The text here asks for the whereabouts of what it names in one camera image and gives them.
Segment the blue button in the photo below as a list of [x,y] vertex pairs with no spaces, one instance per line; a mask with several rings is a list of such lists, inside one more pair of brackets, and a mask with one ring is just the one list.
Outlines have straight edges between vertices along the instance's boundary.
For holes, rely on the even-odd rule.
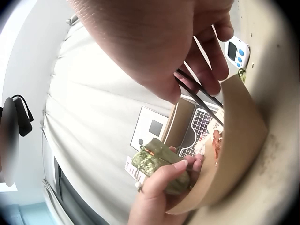
[[240,53],[241,56],[244,55],[244,52],[242,50],[239,50],[238,52]]

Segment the white timer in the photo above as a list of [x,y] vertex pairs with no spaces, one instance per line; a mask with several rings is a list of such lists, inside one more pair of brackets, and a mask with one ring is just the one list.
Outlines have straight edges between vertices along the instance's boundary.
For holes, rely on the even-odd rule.
[[246,70],[250,56],[249,45],[233,36],[229,41],[225,42],[224,53],[235,67]]

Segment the fingernail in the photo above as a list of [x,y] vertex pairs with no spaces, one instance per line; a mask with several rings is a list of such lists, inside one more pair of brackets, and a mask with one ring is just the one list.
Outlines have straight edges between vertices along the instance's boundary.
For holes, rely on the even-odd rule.
[[217,93],[217,94],[211,94],[210,96],[212,96],[212,97],[217,97],[219,94],[220,94],[220,92]]
[[183,159],[177,163],[174,164],[174,167],[178,170],[186,168],[188,165],[188,161],[186,159]]

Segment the small bell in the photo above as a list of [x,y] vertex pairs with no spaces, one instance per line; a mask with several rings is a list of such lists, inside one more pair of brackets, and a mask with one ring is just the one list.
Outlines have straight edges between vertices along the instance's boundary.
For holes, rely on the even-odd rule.
[[141,184],[141,182],[136,182],[135,183],[135,187],[137,188],[137,191],[140,192],[141,189],[142,189],[142,187],[143,187],[143,185]]

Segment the table surface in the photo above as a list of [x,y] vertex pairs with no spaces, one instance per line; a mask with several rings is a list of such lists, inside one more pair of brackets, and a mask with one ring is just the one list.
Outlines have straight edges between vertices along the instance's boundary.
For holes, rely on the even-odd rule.
[[237,187],[220,203],[200,208],[189,225],[275,224],[299,192],[298,47],[273,5],[244,0],[238,10],[240,38],[251,49],[245,86],[269,134]]

